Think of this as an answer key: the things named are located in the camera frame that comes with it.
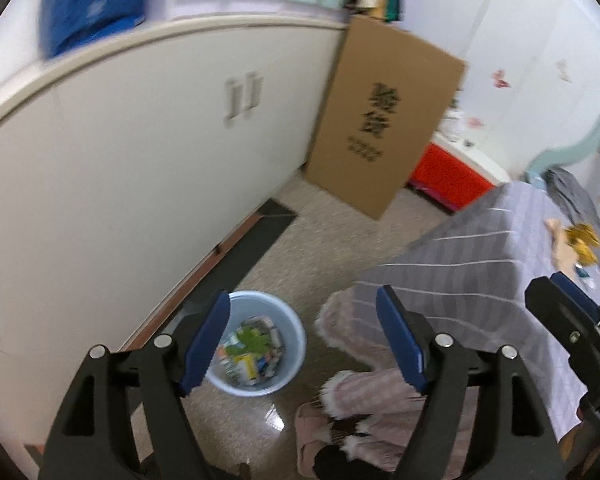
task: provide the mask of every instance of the blue gripper pad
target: blue gripper pad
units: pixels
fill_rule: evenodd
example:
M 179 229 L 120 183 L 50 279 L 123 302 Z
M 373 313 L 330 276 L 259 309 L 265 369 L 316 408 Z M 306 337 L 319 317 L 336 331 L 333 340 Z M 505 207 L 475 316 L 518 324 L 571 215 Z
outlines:
M 185 371 L 180 381 L 180 387 L 187 394 L 202 384 L 202 379 L 229 321 L 229 314 L 231 314 L 231 301 L 229 295 L 222 291 L 187 349 Z
M 424 356 L 422 349 L 402 317 L 400 310 L 404 307 L 397 298 L 392 298 L 384 288 L 379 288 L 376 294 L 376 312 L 384 335 L 389 341 L 395 360 L 405 382 L 413 386 L 419 393 L 424 394 L 427 380 L 424 377 Z
M 555 274 L 552 274 L 550 280 L 555 286 L 569 296 L 574 303 L 580 307 L 581 311 L 591 318 L 593 323 L 597 324 L 600 322 L 599 306 L 565 274 L 556 272 Z

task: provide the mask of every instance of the light blue bucket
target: light blue bucket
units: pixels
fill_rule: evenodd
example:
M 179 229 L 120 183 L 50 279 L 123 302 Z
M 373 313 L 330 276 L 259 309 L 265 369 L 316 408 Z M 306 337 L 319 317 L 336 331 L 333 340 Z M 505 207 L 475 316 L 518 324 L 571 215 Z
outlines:
M 306 353 L 306 335 L 302 322 L 284 301 L 256 290 L 244 290 L 229 294 L 231 315 L 222 334 L 222 341 L 234 332 L 240 323 L 253 316 L 268 316 L 280 331 L 285 345 L 285 355 L 278 364 L 276 375 L 256 386 L 233 386 L 226 381 L 224 370 L 216 357 L 211 361 L 206 378 L 217 388 L 237 397 L 261 397 L 272 394 L 289 383 L 299 372 Z

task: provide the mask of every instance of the gray striped fabric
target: gray striped fabric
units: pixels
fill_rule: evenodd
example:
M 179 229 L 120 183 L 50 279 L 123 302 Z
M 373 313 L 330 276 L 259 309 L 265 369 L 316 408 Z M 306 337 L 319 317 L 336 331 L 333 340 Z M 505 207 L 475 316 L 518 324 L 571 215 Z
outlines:
M 555 272 L 546 218 L 568 224 L 544 191 L 523 182 L 492 190 L 392 262 L 365 271 L 354 287 L 350 330 L 388 344 L 374 305 L 378 287 L 389 284 L 406 309 L 469 348 L 516 346 L 560 438 L 578 423 L 575 412 L 586 389 L 567 352 L 524 305 L 529 282 Z M 595 288 L 580 286 L 600 305 L 600 272 L 589 272 Z

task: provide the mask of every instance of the slipper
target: slipper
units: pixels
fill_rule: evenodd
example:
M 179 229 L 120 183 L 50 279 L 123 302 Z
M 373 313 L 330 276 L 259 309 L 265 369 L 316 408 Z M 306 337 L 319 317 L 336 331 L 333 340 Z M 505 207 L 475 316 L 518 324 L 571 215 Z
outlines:
M 317 478 L 314 473 L 314 459 L 318 452 L 326 446 L 316 440 L 314 431 L 329 424 L 328 415 L 305 403 L 296 411 L 296 446 L 298 454 L 298 473 L 306 478 Z

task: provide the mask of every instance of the metal screw head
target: metal screw head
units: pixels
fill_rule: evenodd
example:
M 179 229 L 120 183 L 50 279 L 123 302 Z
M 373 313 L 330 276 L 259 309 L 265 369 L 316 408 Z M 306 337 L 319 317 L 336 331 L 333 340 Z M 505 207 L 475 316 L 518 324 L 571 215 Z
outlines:
M 502 347 L 502 355 L 507 359 L 515 359 L 518 357 L 518 351 L 511 345 L 505 345 Z
M 104 354 L 107 353 L 107 349 L 102 345 L 96 345 L 91 350 L 89 350 L 89 357 L 91 359 L 100 359 L 104 357 Z
M 167 348 L 172 341 L 173 339 L 169 334 L 160 334 L 154 339 L 154 345 L 156 345 L 158 348 Z
M 438 334 L 436 344 L 442 348 L 449 348 L 454 343 L 454 339 L 449 334 Z

